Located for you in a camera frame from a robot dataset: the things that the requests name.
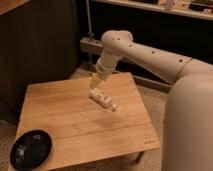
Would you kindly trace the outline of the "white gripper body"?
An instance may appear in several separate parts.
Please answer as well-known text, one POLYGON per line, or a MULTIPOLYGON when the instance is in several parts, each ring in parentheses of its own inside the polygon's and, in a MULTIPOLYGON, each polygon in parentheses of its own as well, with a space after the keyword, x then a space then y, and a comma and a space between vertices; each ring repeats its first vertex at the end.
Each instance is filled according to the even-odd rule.
POLYGON ((114 67, 105 67, 102 64, 95 65, 96 74, 102 80, 106 80, 115 70, 114 67))

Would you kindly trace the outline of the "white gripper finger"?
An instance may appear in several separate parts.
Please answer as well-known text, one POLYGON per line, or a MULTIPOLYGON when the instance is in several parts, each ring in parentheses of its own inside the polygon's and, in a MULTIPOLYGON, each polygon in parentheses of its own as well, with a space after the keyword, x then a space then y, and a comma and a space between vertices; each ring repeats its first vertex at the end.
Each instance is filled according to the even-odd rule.
POLYGON ((94 73, 91 77, 90 88, 96 88, 101 83, 101 81, 102 79, 99 77, 99 75, 94 73))

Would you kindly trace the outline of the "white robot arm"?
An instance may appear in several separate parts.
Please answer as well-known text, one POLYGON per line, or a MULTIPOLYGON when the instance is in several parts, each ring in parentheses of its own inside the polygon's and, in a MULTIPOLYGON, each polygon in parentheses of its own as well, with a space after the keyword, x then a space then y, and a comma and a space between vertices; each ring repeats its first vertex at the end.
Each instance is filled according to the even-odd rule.
POLYGON ((165 107, 162 171, 213 171, 213 65, 138 44, 126 30, 102 35, 91 86, 126 57, 171 85, 165 107))

